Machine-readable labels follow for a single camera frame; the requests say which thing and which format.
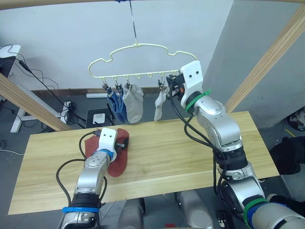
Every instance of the clothes hanger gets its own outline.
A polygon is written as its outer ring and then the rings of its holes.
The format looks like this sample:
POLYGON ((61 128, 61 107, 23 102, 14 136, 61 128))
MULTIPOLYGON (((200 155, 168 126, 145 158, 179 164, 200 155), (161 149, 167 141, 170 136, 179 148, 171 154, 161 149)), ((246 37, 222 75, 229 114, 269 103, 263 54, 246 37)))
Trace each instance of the clothes hanger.
POLYGON ((122 50, 125 50, 125 49, 130 49, 130 48, 139 48, 139 47, 142 47, 142 46, 152 46, 152 47, 158 47, 158 48, 162 48, 162 49, 165 49, 166 50, 166 53, 167 55, 169 56, 175 56, 177 55, 178 53, 182 53, 182 54, 186 54, 186 55, 189 55, 191 57, 193 57, 196 61, 198 60, 197 57, 190 53, 190 52, 185 52, 185 51, 176 51, 175 53, 170 53, 168 48, 166 46, 163 46, 163 45, 159 45, 159 44, 150 44, 150 43, 138 43, 138 40, 137 40, 137 34, 136 34, 136 31, 135 31, 135 25, 134 25, 134 19, 133 19, 133 12, 132 12, 132 4, 131 4, 131 0, 129 0, 129 5, 130 5, 130 11, 131 11, 131 15, 132 15, 132 23, 133 23, 133 32, 134 32, 134 38, 135 38, 135 44, 133 45, 129 45, 129 46, 125 46, 125 47, 121 47, 119 49, 116 49, 114 51, 112 51, 110 53, 110 59, 106 60, 104 58, 99 58, 93 62, 91 62, 88 66, 88 72, 89 72, 89 75, 94 77, 94 78, 101 78, 101 79, 105 79, 105 78, 114 78, 116 79, 117 77, 126 77, 126 79, 129 79, 130 76, 137 76, 138 79, 141 78, 141 76, 149 76, 150 78, 152 78, 152 76, 154 74, 163 74, 164 73, 171 73, 173 75, 177 74, 179 72, 179 70, 169 70, 169 71, 159 71, 159 72, 149 72, 149 73, 133 73, 133 74, 121 74, 121 75, 106 75, 106 76, 96 76, 96 75, 93 75, 92 71, 91 71, 91 67, 92 65, 94 65, 95 63, 97 62, 100 62, 100 61, 103 61, 105 63, 109 63, 111 61, 113 61, 113 55, 116 53, 116 52, 119 52, 119 51, 122 51, 122 50))

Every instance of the metal hook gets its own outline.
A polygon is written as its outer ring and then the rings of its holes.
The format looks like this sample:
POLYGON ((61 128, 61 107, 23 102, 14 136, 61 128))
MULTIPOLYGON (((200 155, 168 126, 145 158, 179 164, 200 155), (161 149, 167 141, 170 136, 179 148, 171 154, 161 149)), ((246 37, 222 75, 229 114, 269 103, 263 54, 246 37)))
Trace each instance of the metal hook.
POLYGON ((127 84, 125 85, 125 87, 126 87, 127 89, 131 90, 132 84, 130 84, 129 79, 126 79, 126 81, 127 81, 127 84))
POLYGON ((105 79, 103 79, 103 89, 105 89, 105 90, 107 90, 108 88, 109 88, 109 86, 108 86, 108 84, 107 84, 107 82, 106 82, 106 80, 105 79))
POLYGON ((161 92, 164 91, 164 83, 165 83, 165 81, 163 82, 163 76, 164 76, 164 73, 161 73, 161 81, 158 80, 158 86, 159 86, 161 92))
POLYGON ((115 80, 115 82, 116 82, 115 88, 118 91, 118 93, 121 94, 121 92, 122 92, 122 84, 119 85, 117 80, 115 80))
POLYGON ((134 32, 135 43, 136 43, 136 45, 138 45, 137 33, 135 32, 135 25, 134 25, 134 19, 133 19, 132 1, 131 0, 129 0, 129 5, 130 5, 130 12, 132 14, 132 24, 133 24, 133 32, 134 32))

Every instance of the desk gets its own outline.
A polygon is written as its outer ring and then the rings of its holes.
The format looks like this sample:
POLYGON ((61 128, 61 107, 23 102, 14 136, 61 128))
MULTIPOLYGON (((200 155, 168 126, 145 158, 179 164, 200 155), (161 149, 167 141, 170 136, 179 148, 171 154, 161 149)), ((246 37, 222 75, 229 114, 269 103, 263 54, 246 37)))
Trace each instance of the desk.
MULTIPOLYGON (((258 178, 278 172, 248 112, 230 114, 239 124, 248 160, 258 178)), ((191 122, 205 133, 196 120, 191 122)), ((213 185, 212 151, 189 139, 179 119, 118 125, 130 134, 128 165, 117 178, 107 176, 103 201, 132 199, 213 185)), ((92 129, 31 135, 20 168, 9 214, 61 209, 67 205, 55 173, 65 161, 81 158, 78 141, 92 129)), ((82 162, 68 164, 60 173, 73 195, 82 162)))

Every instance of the white sock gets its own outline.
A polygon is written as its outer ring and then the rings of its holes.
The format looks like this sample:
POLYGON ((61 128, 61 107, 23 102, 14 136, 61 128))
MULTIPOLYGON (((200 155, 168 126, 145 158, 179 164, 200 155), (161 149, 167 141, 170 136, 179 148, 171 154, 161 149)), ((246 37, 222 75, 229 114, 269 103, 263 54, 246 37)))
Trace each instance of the white sock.
POLYGON ((123 101, 126 106, 127 120, 137 123, 143 115, 143 96, 140 86, 133 84, 131 90, 124 87, 123 101))
POLYGON ((162 117, 162 104, 166 100, 166 94, 167 94, 167 88, 165 91, 160 92, 158 98, 156 99, 156 102, 154 104, 156 105, 156 111, 154 113, 154 121, 158 121, 162 117))

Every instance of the blue cable tie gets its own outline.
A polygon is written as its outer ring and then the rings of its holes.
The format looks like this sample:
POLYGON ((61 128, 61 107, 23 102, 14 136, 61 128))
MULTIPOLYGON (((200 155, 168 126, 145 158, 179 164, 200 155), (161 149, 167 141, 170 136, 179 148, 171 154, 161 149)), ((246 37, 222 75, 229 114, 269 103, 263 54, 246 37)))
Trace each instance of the blue cable tie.
POLYGON ((62 208, 63 213, 75 212, 75 211, 86 211, 86 212, 99 212, 99 208, 77 208, 77 207, 64 207, 62 208))

